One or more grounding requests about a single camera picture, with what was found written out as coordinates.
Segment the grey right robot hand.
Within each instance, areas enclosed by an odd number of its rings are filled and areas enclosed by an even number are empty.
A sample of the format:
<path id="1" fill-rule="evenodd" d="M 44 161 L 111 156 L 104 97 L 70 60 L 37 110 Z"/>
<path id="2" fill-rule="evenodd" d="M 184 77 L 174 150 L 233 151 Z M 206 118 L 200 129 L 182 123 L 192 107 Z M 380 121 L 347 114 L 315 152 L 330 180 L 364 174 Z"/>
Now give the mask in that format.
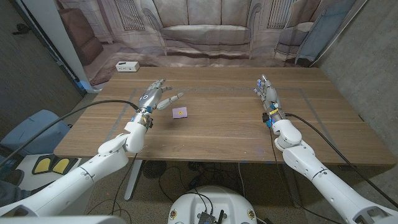
<path id="1" fill-rule="evenodd" d="M 285 113 L 282 111 L 280 98 L 276 89 L 264 74 L 257 80 L 257 88 L 254 89 L 254 92 L 262 101 L 266 111 L 263 120 L 268 127 L 271 128 L 274 123 L 286 118 Z"/>

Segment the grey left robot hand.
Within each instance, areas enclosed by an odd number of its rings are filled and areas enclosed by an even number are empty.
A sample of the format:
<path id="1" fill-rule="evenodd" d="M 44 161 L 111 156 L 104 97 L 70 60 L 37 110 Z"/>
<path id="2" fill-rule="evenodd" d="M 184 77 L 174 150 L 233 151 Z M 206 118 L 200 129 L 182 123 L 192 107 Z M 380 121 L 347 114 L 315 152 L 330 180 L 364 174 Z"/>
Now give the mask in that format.
<path id="1" fill-rule="evenodd" d="M 152 118 L 150 115 L 155 110 L 164 110 L 170 106 L 174 101 L 177 101 L 183 96 L 183 93 L 171 96 L 161 101 L 162 94 L 165 91 L 171 90 L 171 86 L 162 86 L 166 79 L 160 79 L 151 84 L 146 92 L 139 98 L 138 109 L 131 119 L 131 122 L 138 123 L 146 128 L 152 127 Z"/>

